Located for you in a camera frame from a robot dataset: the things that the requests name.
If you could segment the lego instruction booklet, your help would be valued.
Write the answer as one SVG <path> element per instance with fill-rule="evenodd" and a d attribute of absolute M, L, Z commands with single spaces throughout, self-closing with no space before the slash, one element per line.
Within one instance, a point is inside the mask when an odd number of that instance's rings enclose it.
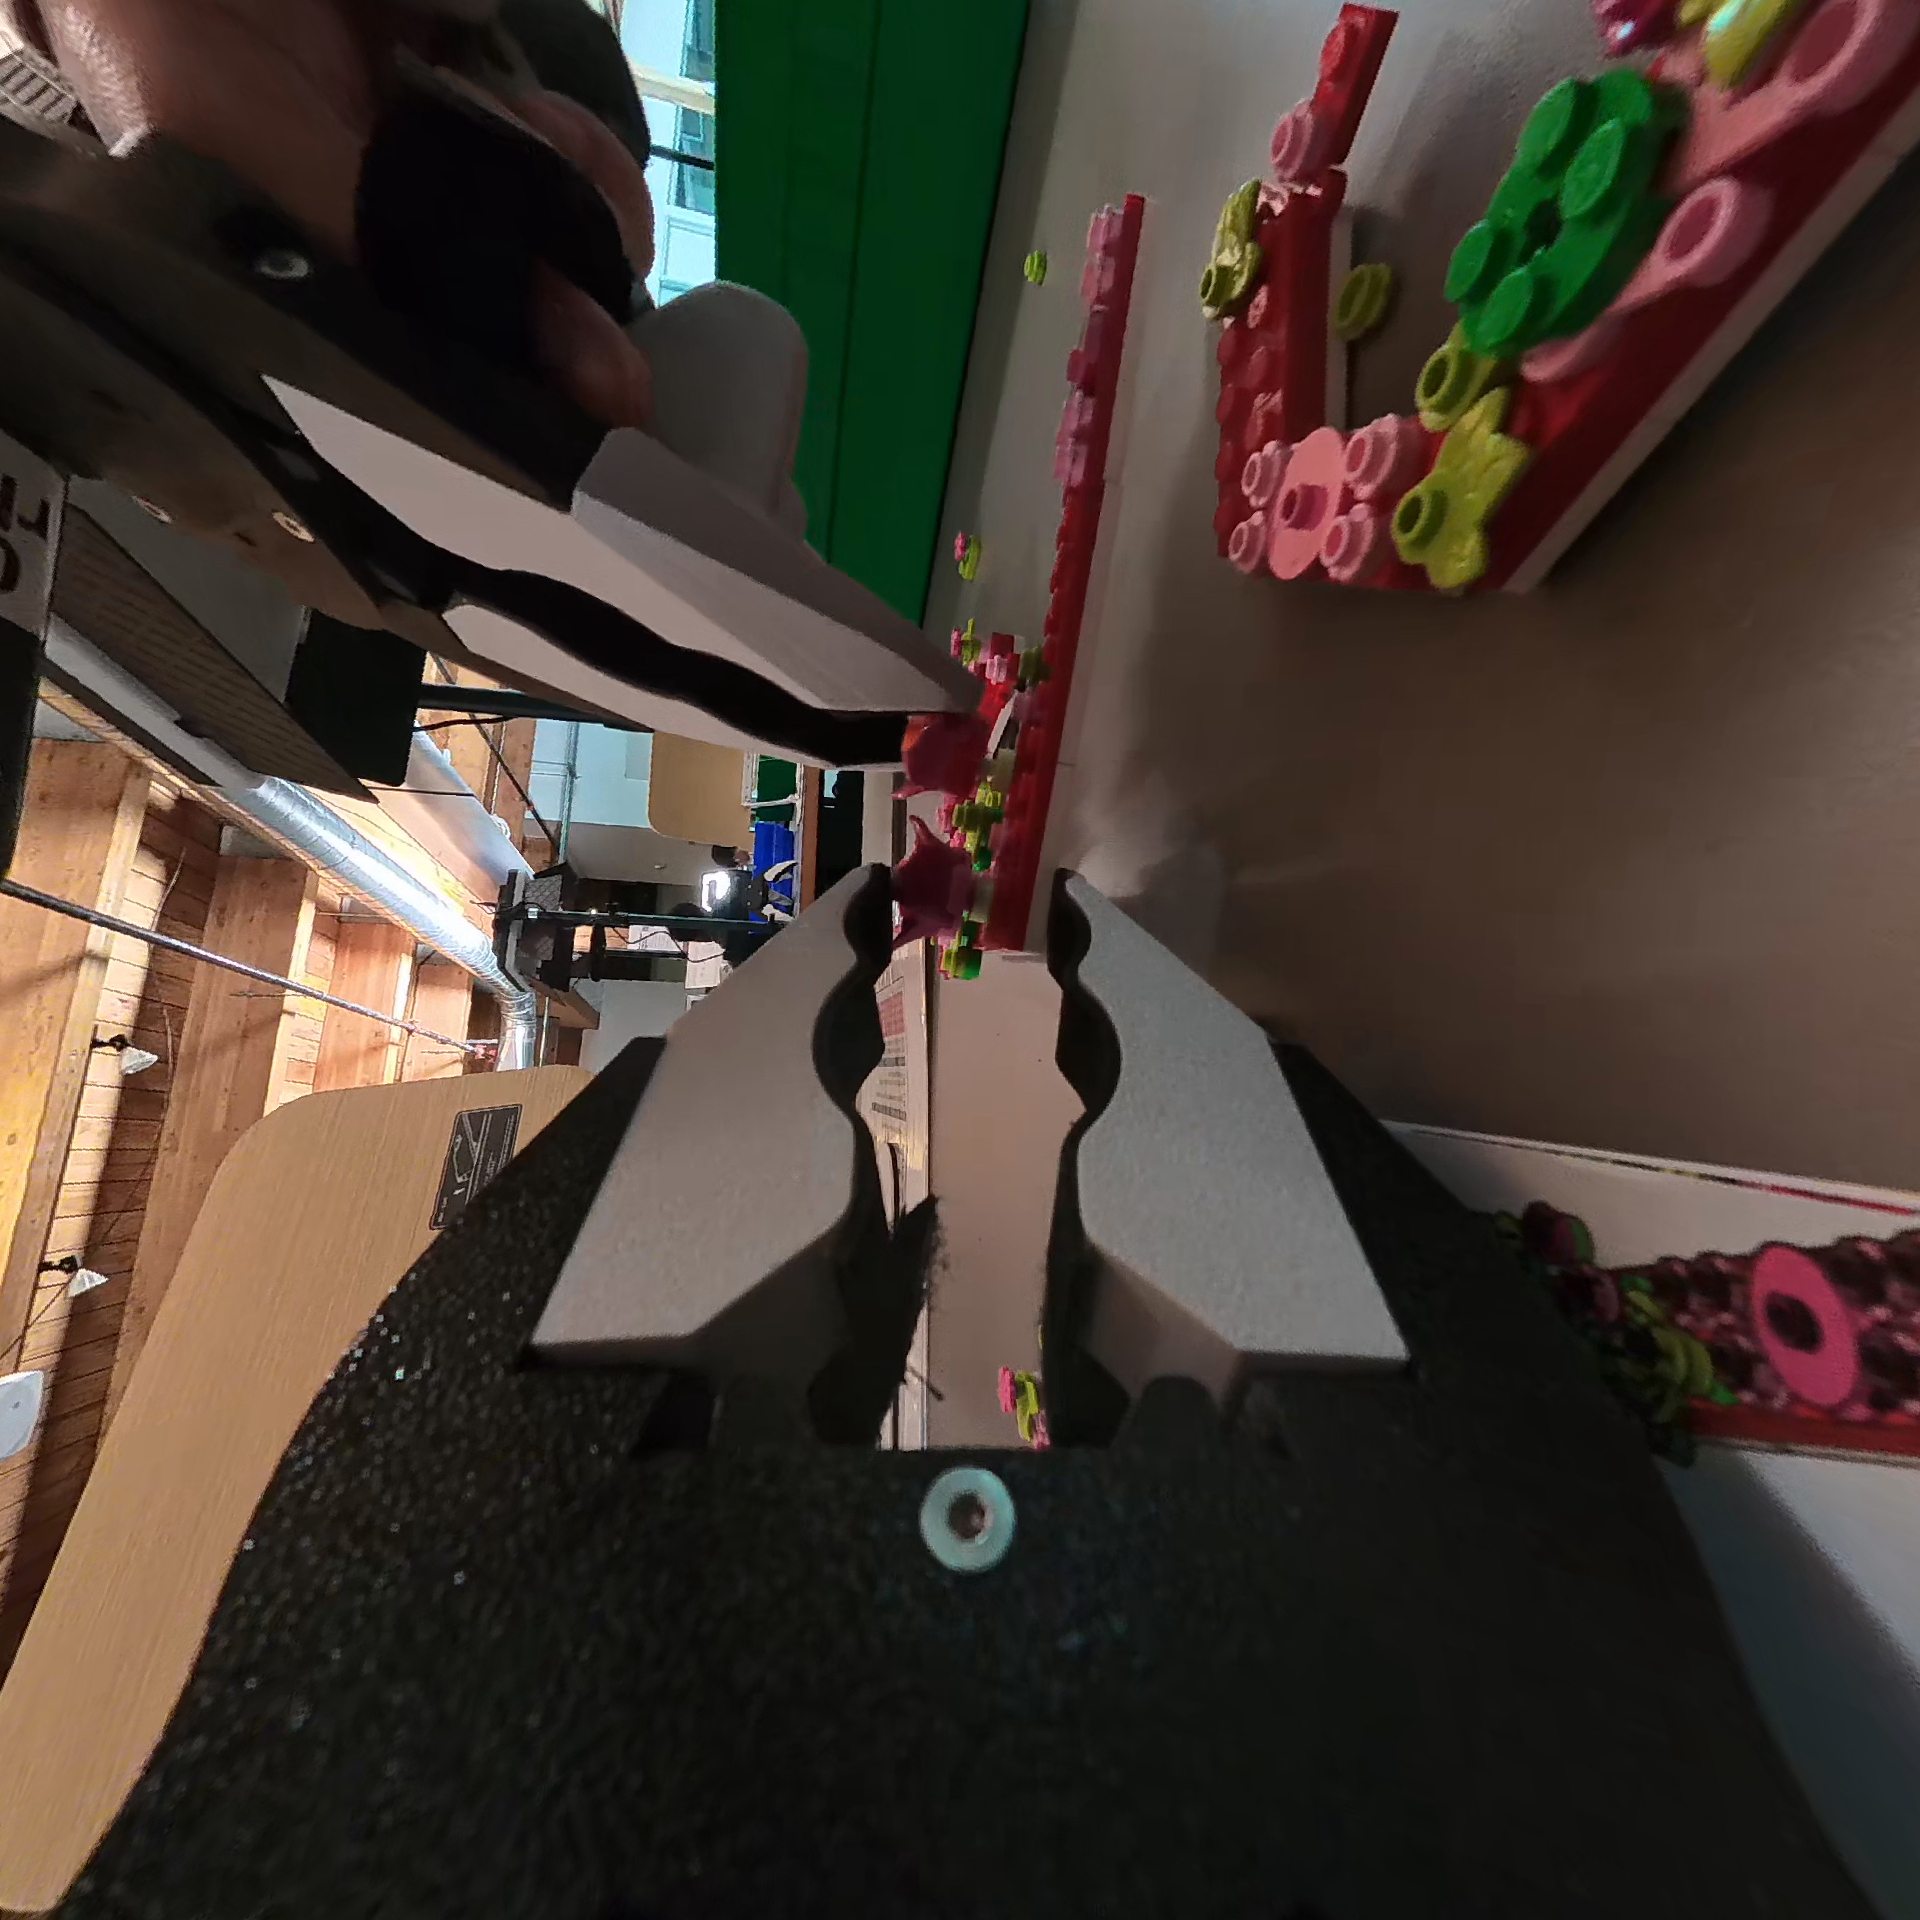
<path fill-rule="evenodd" d="M 1916 1192 L 1408 1119 L 1595 1348 L 1809 1794 L 1916 1900 Z"/>

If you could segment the stacked green plastic bins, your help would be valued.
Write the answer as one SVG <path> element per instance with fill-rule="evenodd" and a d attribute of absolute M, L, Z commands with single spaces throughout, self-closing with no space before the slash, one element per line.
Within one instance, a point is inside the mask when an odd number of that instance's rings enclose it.
<path fill-rule="evenodd" d="M 808 345 L 808 540 L 921 620 L 1026 1 L 721 1 L 715 253 Z"/>

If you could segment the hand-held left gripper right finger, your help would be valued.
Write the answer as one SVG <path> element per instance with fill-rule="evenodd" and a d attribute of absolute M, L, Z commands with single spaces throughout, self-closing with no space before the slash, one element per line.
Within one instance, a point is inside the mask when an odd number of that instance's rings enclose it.
<path fill-rule="evenodd" d="M 1056 1064 L 1082 1101 L 1046 1231 L 1049 1426 L 1160 1380 L 1233 1414 L 1258 1378 L 1398 1372 L 1408 1343 L 1261 1026 L 1058 871 Z"/>

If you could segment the small red lego flower frame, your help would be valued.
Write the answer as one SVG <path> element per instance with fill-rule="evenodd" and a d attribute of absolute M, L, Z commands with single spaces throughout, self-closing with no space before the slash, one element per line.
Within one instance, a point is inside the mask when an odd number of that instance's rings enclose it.
<path fill-rule="evenodd" d="M 1526 112 L 1448 258 L 1448 338 L 1408 408 L 1362 422 L 1331 316 L 1357 264 L 1346 158 L 1396 14 L 1337 14 L 1197 285 L 1213 541 L 1240 572 L 1534 586 L 1916 148 L 1916 1 L 1590 10 L 1603 68 Z"/>

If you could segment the long red lego flower strip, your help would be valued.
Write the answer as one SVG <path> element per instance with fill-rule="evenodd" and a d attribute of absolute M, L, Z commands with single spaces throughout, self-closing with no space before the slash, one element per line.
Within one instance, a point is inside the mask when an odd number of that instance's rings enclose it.
<path fill-rule="evenodd" d="M 997 726 L 976 785 L 942 807 L 945 845 L 968 854 L 970 894 L 940 943 L 940 970 L 980 974 L 985 952 L 1029 946 L 1045 890 L 1049 807 L 1066 762 L 1073 671 L 1085 628 L 1102 497 L 1120 393 L 1120 358 L 1137 284 L 1146 199 L 1096 207 L 1080 284 L 1080 332 L 1066 364 L 1052 480 L 1060 514 L 1052 540 L 1038 640 L 956 630 L 953 653 L 980 680 L 980 712 Z"/>

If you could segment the black square panel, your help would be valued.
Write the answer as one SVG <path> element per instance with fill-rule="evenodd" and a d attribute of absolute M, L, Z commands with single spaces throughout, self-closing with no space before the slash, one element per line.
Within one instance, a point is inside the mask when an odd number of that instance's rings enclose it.
<path fill-rule="evenodd" d="M 285 684 L 285 709 L 346 774 L 404 785 L 426 684 L 426 652 L 309 610 Z"/>

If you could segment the light wood board with label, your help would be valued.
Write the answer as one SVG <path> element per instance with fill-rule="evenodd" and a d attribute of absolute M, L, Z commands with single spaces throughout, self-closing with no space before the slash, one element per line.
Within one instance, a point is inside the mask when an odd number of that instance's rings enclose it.
<path fill-rule="evenodd" d="M 125 1804 L 312 1401 L 578 1064 L 316 1093 L 220 1165 L 3 1692 L 3 1905 L 49 1913 Z"/>

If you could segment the white sheet with red label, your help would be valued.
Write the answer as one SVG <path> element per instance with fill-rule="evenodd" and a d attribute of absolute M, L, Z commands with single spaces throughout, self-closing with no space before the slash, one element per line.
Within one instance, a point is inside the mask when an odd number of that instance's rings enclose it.
<path fill-rule="evenodd" d="M 894 952 L 876 983 L 881 1062 L 858 1093 L 872 1128 L 886 1216 L 899 1221 L 928 1198 L 930 1050 L 928 949 Z"/>

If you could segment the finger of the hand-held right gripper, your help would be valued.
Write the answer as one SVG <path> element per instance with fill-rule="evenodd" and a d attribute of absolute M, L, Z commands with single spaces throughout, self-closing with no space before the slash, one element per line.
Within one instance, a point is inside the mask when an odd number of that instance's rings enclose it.
<path fill-rule="evenodd" d="M 442 612 L 491 677 L 605 721 L 824 768 L 901 765 L 904 711 L 834 711 L 746 663 L 676 644 L 592 593 L 536 573 L 486 573 Z"/>
<path fill-rule="evenodd" d="M 563 502 L 513 484 L 500 455 L 484 469 L 451 429 L 430 448 L 378 420 L 382 390 L 325 397 L 320 372 L 266 376 L 312 458 L 403 528 L 378 545 L 379 522 L 358 550 L 392 623 L 420 607 L 478 663 L 443 607 L 486 573 L 526 572 L 817 705 L 972 712 L 972 673 L 805 536 L 794 465 L 809 354 L 780 301 L 710 280 L 644 311 L 630 338 L 656 425 L 608 432 Z"/>

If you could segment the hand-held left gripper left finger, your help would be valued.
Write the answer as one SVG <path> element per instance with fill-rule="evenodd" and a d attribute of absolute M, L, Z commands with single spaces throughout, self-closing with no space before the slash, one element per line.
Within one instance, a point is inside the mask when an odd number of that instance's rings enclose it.
<path fill-rule="evenodd" d="M 538 1357 L 765 1382 L 825 1441 L 881 1436 L 897 1266 L 858 1095 L 894 937 L 889 869 L 856 869 L 667 1030 Z"/>

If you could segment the person's right hand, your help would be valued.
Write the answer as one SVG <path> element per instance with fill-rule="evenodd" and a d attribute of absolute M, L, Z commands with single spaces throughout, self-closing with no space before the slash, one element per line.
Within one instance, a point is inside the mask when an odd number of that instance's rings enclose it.
<path fill-rule="evenodd" d="M 653 420 L 650 125 L 596 4 L 5 4 L 118 158 L 165 138 L 275 204 L 396 316 Z"/>

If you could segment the thin metal rod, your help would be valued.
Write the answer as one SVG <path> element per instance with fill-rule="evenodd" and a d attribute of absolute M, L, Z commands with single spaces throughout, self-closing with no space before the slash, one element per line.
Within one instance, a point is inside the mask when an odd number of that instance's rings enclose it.
<path fill-rule="evenodd" d="M 64 920 L 83 922 L 88 927 L 107 932 L 116 938 L 131 938 L 131 942 L 145 943 L 145 946 L 155 949 L 155 951 L 180 954 L 184 959 L 202 964 L 205 968 L 220 968 L 228 976 L 241 976 L 244 980 L 256 983 L 264 990 L 282 991 L 285 996 L 296 996 L 296 998 L 301 998 L 301 1000 L 316 1000 L 317 1006 L 325 1006 L 329 1010 L 338 1010 L 338 1013 L 346 1013 L 350 1016 L 358 1016 L 358 1020 L 379 1023 L 385 1029 L 400 1030 L 400 1033 L 411 1036 L 411 1037 L 440 1041 L 440 1044 L 443 1044 L 449 1049 L 457 1049 L 466 1056 L 490 1053 L 496 1066 L 504 1066 L 508 1062 L 508 1041 L 505 1041 L 504 1036 L 498 1036 L 493 1040 L 452 1037 L 451 1033 L 443 1033 L 443 1030 L 440 1030 L 434 1026 L 428 1026 L 428 1023 L 420 1023 L 416 1020 L 379 1013 L 378 1007 L 366 1006 L 363 1000 L 342 998 L 338 993 L 322 991 L 312 980 L 305 980 L 299 976 L 284 976 L 284 974 L 267 970 L 264 967 L 254 967 L 249 961 L 241 961 L 241 959 L 236 959 L 227 952 L 220 952 L 220 951 L 205 949 L 202 943 L 179 938 L 179 937 L 160 932 L 155 927 L 142 927 L 138 922 L 131 922 L 129 919 L 118 919 L 118 916 L 107 913 L 99 908 L 88 908 L 88 904 L 80 904 L 80 903 L 69 903 L 60 895 L 49 895 L 41 889 L 29 887 L 29 884 L 18 881 L 18 880 L 3 880 L 3 898 L 20 903 L 20 904 L 32 904 L 32 908 L 36 908 L 46 913 L 62 916 Z"/>

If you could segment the silver ventilation duct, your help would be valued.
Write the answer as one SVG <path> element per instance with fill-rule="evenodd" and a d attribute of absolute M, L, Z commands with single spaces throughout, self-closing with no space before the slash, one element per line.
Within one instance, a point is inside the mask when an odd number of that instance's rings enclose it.
<path fill-rule="evenodd" d="M 297 784 L 241 774 L 213 789 L 272 840 L 285 844 L 322 874 L 341 881 L 346 890 L 411 929 L 420 943 L 478 980 L 498 1006 L 498 1069 L 536 1064 L 538 998 L 532 990 L 498 964 L 491 937 L 473 925 L 436 884 L 403 869 L 392 853 Z"/>

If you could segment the magenta lego rose orange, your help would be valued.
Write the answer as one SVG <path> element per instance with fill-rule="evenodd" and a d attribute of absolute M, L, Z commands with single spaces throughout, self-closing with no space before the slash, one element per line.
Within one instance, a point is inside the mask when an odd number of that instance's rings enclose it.
<path fill-rule="evenodd" d="M 904 729 L 904 777 L 899 796 L 965 799 L 990 756 L 992 725 L 979 711 L 920 712 Z"/>

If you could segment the brown slatted panel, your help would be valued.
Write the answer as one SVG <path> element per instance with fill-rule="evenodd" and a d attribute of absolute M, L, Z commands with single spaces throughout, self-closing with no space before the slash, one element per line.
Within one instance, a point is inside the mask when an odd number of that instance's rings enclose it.
<path fill-rule="evenodd" d="M 145 685 L 188 737 L 252 774 L 370 799 L 285 704 L 309 610 L 220 544 L 107 482 L 75 480 L 53 612 Z"/>

